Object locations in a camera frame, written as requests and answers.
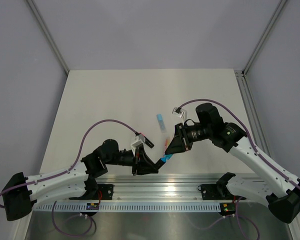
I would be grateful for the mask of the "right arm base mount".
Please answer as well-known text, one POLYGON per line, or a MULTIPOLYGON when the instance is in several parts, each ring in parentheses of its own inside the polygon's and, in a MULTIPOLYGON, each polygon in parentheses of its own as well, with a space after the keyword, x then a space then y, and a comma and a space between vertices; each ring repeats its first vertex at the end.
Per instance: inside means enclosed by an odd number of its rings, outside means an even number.
POLYGON ((245 197, 239 195, 232 195, 226 192, 225 194, 219 193, 217 190, 217 184, 201 184, 197 187, 197 190, 201 193, 203 200, 216 200, 219 201, 221 216, 229 216, 236 213, 236 203, 239 198, 246 200, 245 197))

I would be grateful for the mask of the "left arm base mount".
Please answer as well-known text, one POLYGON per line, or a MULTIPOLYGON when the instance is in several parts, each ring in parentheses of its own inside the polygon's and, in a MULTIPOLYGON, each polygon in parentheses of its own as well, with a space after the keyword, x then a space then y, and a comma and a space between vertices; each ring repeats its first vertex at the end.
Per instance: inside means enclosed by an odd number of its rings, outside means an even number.
POLYGON ((101 207, 102 200, 113 199, 113 184, 99 184, 97 191, 92 196, 70 197, 70 201, 86 201, 85 211, 81 211, 83 215, 89 217, 94 216, 101 207))

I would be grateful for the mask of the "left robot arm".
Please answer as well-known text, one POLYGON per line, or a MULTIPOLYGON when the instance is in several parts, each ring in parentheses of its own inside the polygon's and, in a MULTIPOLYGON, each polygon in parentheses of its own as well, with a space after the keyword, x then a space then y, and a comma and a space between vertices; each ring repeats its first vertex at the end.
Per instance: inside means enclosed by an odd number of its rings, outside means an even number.
POLYGON ((93 199, 99 190, 96 179, 108 172, 108 165, 130 167, 132 175, 141 176, 157 174, 166 161, 162 157, 153 162, 142 142, 130 150, 120 150, 116 140, 107 139, 75 166, 32 176, 14 174, 2 190, 6 219, 19 220, 33 208, 54 201, 93 199))

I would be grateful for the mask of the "black blue highlighter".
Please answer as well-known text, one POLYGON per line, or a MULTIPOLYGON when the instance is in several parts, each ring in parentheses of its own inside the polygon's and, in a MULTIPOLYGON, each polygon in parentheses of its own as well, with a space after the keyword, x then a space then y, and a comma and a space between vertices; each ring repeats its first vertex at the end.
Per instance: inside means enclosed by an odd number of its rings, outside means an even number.
POLYGON ((165 155, 161 157, 156 163, 155 163, 155 168, 159 170, 163 165, 166 164, 168 157, 165 155))

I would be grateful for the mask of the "thin red pen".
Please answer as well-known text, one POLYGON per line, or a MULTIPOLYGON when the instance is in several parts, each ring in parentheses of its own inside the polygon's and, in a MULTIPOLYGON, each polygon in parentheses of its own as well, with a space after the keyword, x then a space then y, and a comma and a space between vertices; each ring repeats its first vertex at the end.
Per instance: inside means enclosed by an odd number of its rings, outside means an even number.
POLYGON ((164 143, 164 150, 166 150, 169 146, 169 143, 170 143, 170 139, 169 138, 166 138, 165 139, 165 143, 164 143))

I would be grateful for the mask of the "black pink highlighter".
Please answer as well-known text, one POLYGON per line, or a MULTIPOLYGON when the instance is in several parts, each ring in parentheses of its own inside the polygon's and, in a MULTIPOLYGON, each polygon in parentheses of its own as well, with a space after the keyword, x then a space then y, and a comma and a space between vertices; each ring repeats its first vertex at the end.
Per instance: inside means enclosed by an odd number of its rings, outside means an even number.
POLYGON ((144 138, 144 142, 151 149, 155 146, 147 137, 144 138))

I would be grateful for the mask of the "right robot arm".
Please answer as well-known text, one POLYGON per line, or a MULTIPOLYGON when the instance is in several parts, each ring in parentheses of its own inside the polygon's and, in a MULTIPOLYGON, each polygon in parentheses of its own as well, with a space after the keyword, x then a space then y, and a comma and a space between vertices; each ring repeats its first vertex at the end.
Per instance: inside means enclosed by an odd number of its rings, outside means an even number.
POLYGON ((225 122, 214 100, 202 100, 195 112, 198 122, 174 127, 174 137, 165 150, 166 155, 190 151, 195 142, 210 140, 213 145, 231 154, 258 177, 261 183, 243 180, 227 172, 217 182, 216 190, 222 198, 244 197, 266 206, 280 221, 290 224, 300 213, 300 177, 280 166, 252 140, 247 127, 238 121, 225 122))

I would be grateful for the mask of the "light blue highlighter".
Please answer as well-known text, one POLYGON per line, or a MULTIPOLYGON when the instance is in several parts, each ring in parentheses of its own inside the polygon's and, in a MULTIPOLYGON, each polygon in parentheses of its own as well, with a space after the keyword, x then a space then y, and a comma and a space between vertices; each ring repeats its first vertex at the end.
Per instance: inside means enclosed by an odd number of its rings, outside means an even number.
POLYGON ((166 133, 167 129, 166 129, 166 126, 165 126, 165 123, 164 123, 163 116, 159 113, 159 114, 156 115, 156 118, 157 118, 157 121, 158 121, 158 124, 159 124, 160 131, 162 133, 166 133))

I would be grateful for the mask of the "blue cap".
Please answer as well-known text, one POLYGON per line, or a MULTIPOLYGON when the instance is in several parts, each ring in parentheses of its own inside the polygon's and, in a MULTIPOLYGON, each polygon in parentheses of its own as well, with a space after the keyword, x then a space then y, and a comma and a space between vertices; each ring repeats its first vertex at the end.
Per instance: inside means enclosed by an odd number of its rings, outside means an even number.
POLYGON ((173 154, 165 154, 163 157, 160 158, 160 160, 166 163, 172 156, 173 154))

